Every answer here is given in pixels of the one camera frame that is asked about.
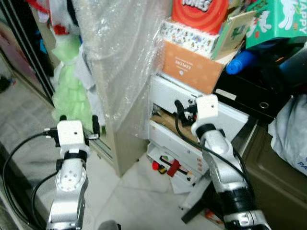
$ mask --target clear plastic sheet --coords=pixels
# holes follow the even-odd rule
[[[131,132],[146,138],[148,79],[161,69],[162,21],[171,0],[74,0],[84,51],[113,131],[130,110],[139,110]]]

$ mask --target cable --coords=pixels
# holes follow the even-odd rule
[[[176,130],[177,132],[179,133],[179,135],[181,136],[181,138],[183,140],[185,140],[187,143],[189,143],[190,145],[196,147],[196,148],[200,148],[210,154],[212,154],[213,156],[217,157],[218,159],[220,159],[221,161],[223,161],[224,163],[228,164],[231,168],[233,168],[240,176],[243,177],[243,179],[246,181],[247,185],[248,185],[248,190],[250,191],[251,195],[253,197],[255,197],[255,194],[254,194],[254,191],[253,191],[253,188],[252,188],[252,185],[249,181],[249,179],[247,178],[247,176],[245,175],[246,172],[241,172],[236,166],[234,166],[231,162],[229,162],[228,160],[226,160],[224,157],[220,156],[219,154],[217,154],[216,152],[212,151],[211,149],[208,149],[206,148],[205,146],[203,145],[200,145],[196,142],[194,142],[193,140],[189,139],[188,137],[186,137],[179,129],[179,126],[178,126],[178,120],[179,120],[179,116],[184,113],[184,110],[180,111],[177,113],[176,115],[176,118],[175,118],[175,125],[176,125]]]
[[[32,212],[32,216],[34,218],[34,221],[35,223],[40,226],[41,228],[44,229],[44,226],[42,226],[42,224],[38,221],[37,219],[37,216],[36,216],[36,213],[35,213],[35,196],[36,196],[36,193],[39,189],[39,187],[44,183],[46,182],[47,180],[49,180],[51,177],[55,176],[58,172],[54,172],[52,173],[51,175],[45,177],[43,180],[41,180],[34,188],[32,194],[31,194],[31,212]]]
[[[17,206],[15,205],[14,203],[14,200],[12,198],[12,195],[10,193],[10,190],[9,190],[9,187],[6,183],[6,168],[8,166],[8,163],[10,162],[10,160],[12,159],[13,155],[17,152],[17,150],[22,146],[24,145],[26,142],[36,138],[36,137],[39,137],[39,136],[43,136],[44,134],[43,133],[38,133],[38,134],[35,134],[33,136],[30,136],[29,138],[25,139],[23,142],[21,142],[16,148],[14,148],[14,150],[11,152],[11,154],[9,155],[9,157],[6,159],[4,165],[3,165],[3,169],[2,169],[2,178],[3,178],[3,187],[4,187],[4,192],[5,192],[5,195],[13,209],[13,211],[15,212],[15,214],[20,218],[20,220],[22,220],[26,225],[28,225],[29,227],[33,228],[33,229],[40,229],[38,228],[38,226],[32,224],[30,222],[30,220],[25,217],[23,215],[23,213],[21,213],[21,211],[17,208]]]

